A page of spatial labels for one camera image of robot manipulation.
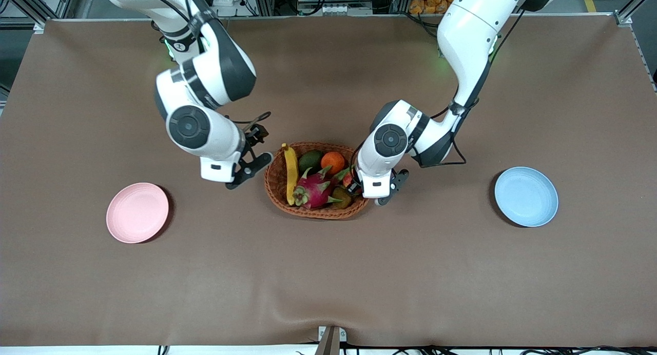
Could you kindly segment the brown wicker basket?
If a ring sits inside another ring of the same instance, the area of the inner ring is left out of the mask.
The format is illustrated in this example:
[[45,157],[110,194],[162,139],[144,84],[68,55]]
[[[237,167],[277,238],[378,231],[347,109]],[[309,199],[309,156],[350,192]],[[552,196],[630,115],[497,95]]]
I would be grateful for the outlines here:
[[[294,142],[290,143],[289,146],[294,149],[297,157],[314,150],[322,152],[340,152],[345,159],[354,153],[352,147],[334,143]],[[277,206],[281,211],[306,219],[343,220],[351,219],[359,214],[361,211],[365,210],[366,206],[370,203],[368,199],[362,198],[362,196],[358,195],[355,196],[351,205],[345,209],[338,209],[336,206],[326,206],[318,209],[305,209],[300,206],[290,206],[288,205],[286,198],[286,183],[287,169],[284,151],[279,149],[273,155],[272,163],[270,163],[265,170],[264,187],[273,205]]]

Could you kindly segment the white terminal block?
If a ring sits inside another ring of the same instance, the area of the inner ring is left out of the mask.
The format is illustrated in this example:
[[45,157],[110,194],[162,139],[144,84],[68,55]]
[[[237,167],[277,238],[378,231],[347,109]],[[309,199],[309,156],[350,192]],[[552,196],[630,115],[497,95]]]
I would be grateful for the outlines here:
[[373,10],[366,4],[325,4],[322,16],[368,16]]

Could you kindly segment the brown kiwi fruit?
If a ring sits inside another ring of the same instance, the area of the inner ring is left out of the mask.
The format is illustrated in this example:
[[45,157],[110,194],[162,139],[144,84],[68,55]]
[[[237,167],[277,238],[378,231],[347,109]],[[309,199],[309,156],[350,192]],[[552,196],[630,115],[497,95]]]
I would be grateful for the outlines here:
[[336,187],[331,194],[331,198],[333,199],[332,205],[336,209],[346,209],[354,200],[350,192],[343,186]]

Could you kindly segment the light blue plate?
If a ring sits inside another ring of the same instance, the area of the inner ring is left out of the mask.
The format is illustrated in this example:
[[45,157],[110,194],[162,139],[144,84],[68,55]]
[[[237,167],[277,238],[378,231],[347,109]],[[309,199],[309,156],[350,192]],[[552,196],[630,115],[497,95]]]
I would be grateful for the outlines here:
[[512,167],[500,173],[494,185],[494,198],[502,214],[523,227],[548,224],[559,207],[554,184],[530,167]]

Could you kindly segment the pink plate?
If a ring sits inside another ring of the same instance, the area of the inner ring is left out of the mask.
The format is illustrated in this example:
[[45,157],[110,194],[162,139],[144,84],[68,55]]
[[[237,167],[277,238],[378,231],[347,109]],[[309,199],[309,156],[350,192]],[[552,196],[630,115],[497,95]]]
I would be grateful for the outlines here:
[[160,232],[169,217],[165,191],[155,184],[132,184],[119,191],[106,210],[106,227],[113,238],[136,244]]

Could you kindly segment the brown tablecloth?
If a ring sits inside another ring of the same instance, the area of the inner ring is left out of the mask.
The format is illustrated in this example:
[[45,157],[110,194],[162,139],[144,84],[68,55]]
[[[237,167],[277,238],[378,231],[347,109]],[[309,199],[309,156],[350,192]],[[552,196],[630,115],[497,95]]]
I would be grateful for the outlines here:
[[[610,16],[524,16],[457,135],[467,164],[410,171],[386,206],[300,219],[258,175],[203,180],[167,137],[148,21],[49,22],[0,116],[0,346],[270,345],[341,326],[361,346],[657,346],[657,95]],[[556,187],[540,227],[494,185]],[[106,212],[155,184],[127,244]]]

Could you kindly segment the yellow banana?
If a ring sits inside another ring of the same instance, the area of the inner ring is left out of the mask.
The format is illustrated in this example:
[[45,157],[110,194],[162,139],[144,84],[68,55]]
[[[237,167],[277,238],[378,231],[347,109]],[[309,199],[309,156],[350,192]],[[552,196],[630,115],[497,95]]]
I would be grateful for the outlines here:
[[282,143],[281,149],[286,165],[286,201],[289,206],[294,206],[294,190],[299,179],[298,157],[294,148],[287,143]]

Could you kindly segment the pink dragon fruit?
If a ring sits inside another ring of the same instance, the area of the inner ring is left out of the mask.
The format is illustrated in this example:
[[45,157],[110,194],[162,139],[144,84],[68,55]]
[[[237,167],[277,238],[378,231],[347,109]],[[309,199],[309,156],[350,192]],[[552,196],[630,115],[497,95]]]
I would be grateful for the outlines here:
[[294,196],[296,198],[295,206],[305,209],[317,209],[331,204],[333,202],[331,194],[338,184],[342,182],[346,169],[333,176],[327,176],[326,170],[320,170],[312,175],[309,175],[308,172],[306,170],[297,182],[296,189],[294,190]]

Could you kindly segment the dark green avocado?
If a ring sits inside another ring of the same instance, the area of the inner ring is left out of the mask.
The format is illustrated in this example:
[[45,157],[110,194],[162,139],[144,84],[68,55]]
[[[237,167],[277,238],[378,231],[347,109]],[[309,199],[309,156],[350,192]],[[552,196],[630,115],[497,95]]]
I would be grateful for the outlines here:
[[308,174],[319,172],[322,169],[321,160],[323,156],[324,152],[319,150],[312,150],[303,154],[298,159],[299,174],[303,175],[306,170],[309,171]]

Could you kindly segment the orange fruit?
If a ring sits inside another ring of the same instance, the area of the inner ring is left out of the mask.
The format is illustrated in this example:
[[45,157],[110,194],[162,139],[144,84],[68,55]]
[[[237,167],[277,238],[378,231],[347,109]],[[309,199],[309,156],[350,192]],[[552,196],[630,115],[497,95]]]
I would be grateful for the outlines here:
[[346,168],[346,162],[340,152],[326,152],[320,161],[321,169],[326,170],[327,176],[336,175]]

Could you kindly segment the aluminium frame profile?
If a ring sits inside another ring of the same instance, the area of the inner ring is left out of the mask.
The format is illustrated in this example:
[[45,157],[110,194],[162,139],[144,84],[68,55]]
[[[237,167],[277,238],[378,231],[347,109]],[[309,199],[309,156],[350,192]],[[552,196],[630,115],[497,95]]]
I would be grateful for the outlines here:
[[0,26],[43,26],[46,21],[62,18],[69,0],[0,0]]
[[632,24],[631,17],[639,7],[647,0],[629,0],[620,10],[614,11],[615,22],[618,26],[629,26]]

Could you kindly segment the metal table bracket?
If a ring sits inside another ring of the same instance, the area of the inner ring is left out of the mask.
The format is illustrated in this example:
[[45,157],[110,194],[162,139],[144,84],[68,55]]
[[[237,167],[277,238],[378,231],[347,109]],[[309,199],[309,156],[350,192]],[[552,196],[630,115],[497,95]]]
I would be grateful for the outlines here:
[[321,326],[318,341],[315,355],[341,355],[341,344],[347,342],[346,330],[338,326]]

